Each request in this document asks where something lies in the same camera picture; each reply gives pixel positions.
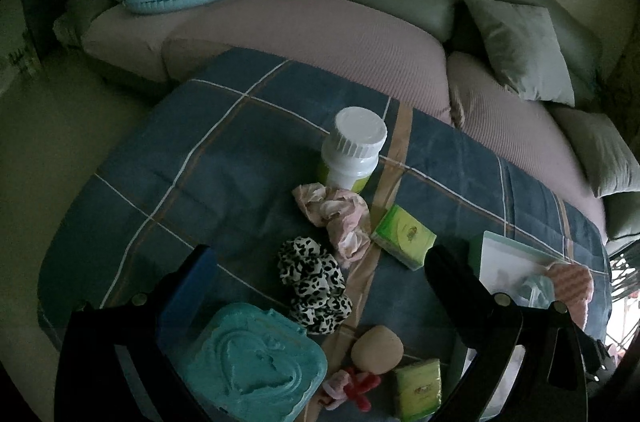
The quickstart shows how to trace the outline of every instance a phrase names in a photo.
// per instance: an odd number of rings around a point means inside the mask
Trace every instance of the floor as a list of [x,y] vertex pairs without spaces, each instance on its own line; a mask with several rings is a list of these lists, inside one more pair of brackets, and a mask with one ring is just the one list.
[[150,108],[74,51],[0,95],[0,360],[43,422],[53,418],[58,354],[36,320],[42,258],[89,176]]

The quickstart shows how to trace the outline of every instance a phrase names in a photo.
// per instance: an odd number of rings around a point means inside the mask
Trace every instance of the teal container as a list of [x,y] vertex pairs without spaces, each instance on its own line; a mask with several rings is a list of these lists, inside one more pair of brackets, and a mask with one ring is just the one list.
[[326,375],[322,348],[276,311],[220,309],[178,369],[205,411],[242,422],[292,422]]

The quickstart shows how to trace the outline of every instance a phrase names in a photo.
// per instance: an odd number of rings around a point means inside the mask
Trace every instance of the white plastic bottle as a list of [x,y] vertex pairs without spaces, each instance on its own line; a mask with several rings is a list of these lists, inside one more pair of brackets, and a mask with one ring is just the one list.
[[322,143],[320,182],[360,193],[378,165],[385,140],[386,125],[379,115],[360,107],[340,110]]

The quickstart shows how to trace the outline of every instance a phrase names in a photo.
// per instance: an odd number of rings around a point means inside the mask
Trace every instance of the leopard print scrunchie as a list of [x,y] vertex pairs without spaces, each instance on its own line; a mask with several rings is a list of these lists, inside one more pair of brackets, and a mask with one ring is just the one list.
[[297,237],[278,253],[280,280],[293,288],[289,317],[309,334],[331,334],[349,314],[344,277],[328,251],[311,238]]

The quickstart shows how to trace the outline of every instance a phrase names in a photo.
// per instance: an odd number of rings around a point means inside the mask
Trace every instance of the stuffed animal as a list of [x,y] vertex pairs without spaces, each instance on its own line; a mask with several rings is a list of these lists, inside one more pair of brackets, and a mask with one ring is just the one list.
[[371,410],[371,402],[364,394],[380,385],[380,376],[369,372],[356,373],[353,368],[338,370],[322,383],[319,402],[332,411],[348,400],[352,400],[364,413]]

